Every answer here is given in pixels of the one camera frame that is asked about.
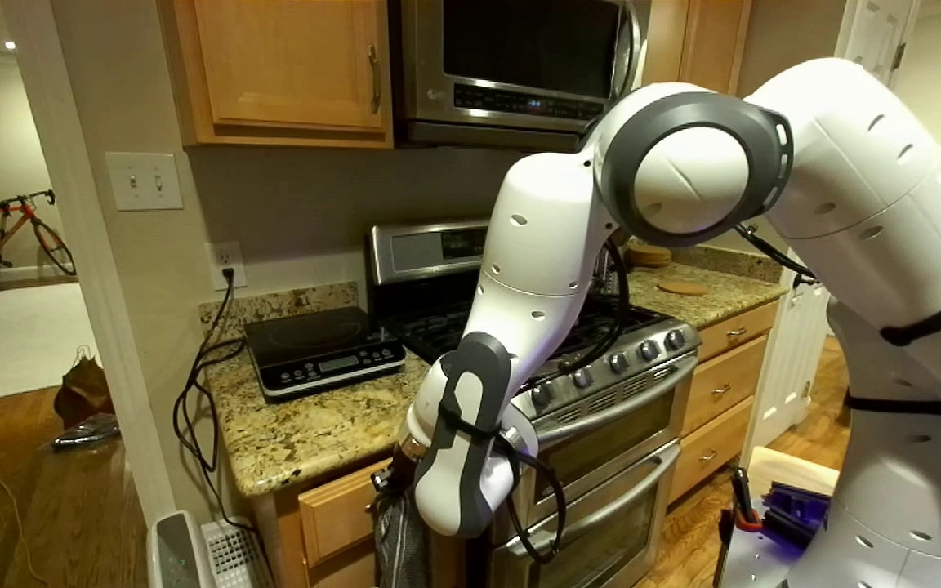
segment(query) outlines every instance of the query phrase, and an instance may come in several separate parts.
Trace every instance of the power outlet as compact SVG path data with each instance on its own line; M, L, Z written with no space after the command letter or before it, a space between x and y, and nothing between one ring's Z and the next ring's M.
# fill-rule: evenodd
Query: power outlet
M245 262L239 241L208 241L208 280L214 289L226 289L222 266L236 272L236 286L245 286Z
M105 152L117 210L182 210L172 152Z

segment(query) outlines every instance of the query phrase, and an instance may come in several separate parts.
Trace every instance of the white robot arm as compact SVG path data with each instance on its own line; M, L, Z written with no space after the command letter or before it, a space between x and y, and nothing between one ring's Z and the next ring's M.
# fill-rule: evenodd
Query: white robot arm
M831 320L870 426L855 425L831 525L789 585L941 578L941 151L841 57L788 68L744 100L639 88L583 152L506 172L465 341L406 417L429 445L423 523L478 534L506 500L513 464L495 437L536 455L506 401L569 333L613 227L697 245L762 213L837 296Z

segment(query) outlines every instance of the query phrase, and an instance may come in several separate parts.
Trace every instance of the oven handle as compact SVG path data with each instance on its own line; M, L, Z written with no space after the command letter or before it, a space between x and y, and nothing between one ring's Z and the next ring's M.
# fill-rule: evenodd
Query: oven handle
M608 406L603 411L576 417L576 422L569 422L569 425L563 425L563 426L539 431L539 445L563 442L563 437L569 437L569 434L598 426L598 425L603 425L603 422L611 422L611 417L622 417L625 411L633 411L636 406L647 406L647 401L665 394L673 386L681 386L681 382L697 369L697 356L688 356L688 359L686 359L682 366L675 366L675 369L669 369L669 366L664 366L664 369L665 369L669 376L665 376L664 382L657 382L649 390L633 394L633 399L626 399L626 401L622 401L622 406Z
M642 494L649 494L664 473L675 464L675 455L681 455L681 445L669 442L665 447L660 447L657 455L649 455L649 459L657 459L657 470L647 473L639 482L633 482L625 497L603 503L601 509L596 509L592 516L586 520L576 520L572 525L564 525L564 534L563 540L576 540L579 533L587 533L592 525L601 525L603 520L616 516L622 509L626 509L629 503L636 503ZM553 528L536 528L528 533L528 541L536 547L544 547L553 544L555 533ZM519 540L506 541L503 544L510 554L522 558L528 554L525 544Z

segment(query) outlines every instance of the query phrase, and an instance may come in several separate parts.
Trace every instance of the microwave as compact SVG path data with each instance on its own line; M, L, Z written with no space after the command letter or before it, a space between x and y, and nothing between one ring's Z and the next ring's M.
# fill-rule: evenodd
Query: microwave
M391 0L398 139L579 151L642 29L647 0Z

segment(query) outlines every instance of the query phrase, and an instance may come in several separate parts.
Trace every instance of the stove knob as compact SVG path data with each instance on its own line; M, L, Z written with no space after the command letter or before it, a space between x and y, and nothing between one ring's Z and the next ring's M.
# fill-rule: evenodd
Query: stove knob
M681 348L686 341L686 335L681 328L665 333L665 348Z
M660 345L657 345L652 338L642 338L642 341L636 345L636 356L639 356L642 362L652 362L652 359L660 356Z
M572 372L576 388L587 388L596 382L592 369L576 369Z
M549 382L531 388L536 411L549 409L553 399L555 399L555 390L549 388Z
M608 356L608 369L611 369L611 372L625 372L625 369L626 369L626 356L625 356L625 352L611 352L611 356Z

